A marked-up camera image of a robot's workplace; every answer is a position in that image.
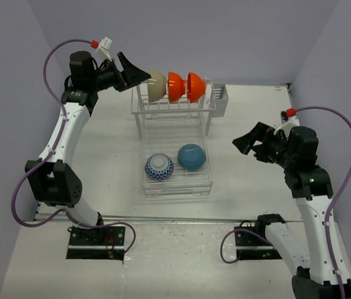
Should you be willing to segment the orange bowl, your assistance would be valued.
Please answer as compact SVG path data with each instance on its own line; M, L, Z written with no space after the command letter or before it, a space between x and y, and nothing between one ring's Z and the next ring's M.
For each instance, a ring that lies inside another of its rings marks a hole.
M186 80L175 72L169 72L167 78L168 98L170 103L178 102L186 93Z
M190 72L187 78L187 99L190 103L197 103L205 93L206 83L197 74Z

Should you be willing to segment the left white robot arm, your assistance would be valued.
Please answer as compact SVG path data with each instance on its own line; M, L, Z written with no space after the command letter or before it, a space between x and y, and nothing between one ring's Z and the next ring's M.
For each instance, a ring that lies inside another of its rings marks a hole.
M118 53L118 58L122 70L108 59L97 66L87 51L70 55L70 75L65 80L57 124L40 156L28 160L25 165L35 200L63 209L76 224L85 227L83 236L93 245L104 241L106 230L98 225L100 213L82 197L82 182L71 167L78 139L93 113L100 91L113 88L123 92L151 77L134 66L122 52Z

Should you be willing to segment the beige ceramic bowl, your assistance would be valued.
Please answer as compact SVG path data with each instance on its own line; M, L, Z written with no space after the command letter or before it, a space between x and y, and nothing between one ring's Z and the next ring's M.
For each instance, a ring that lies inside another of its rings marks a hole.
M149 71L148 74L151 78L147 80L147 95L149 103L153 103L166 95L167 79L162 73L155 70Z

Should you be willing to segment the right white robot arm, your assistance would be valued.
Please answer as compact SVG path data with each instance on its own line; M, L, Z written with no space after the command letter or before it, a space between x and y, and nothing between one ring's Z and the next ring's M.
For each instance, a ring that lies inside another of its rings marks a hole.
M259 244L271 244L287 265L294 296L351 298L351 274L330 206L334 194L330 176L316 163L316 132L296 125L286 131L259 122L232 143L240 153L253 151L258 161L284 170L285 183L302 216L309 251L304 251L278 214L258 216L253 234Z

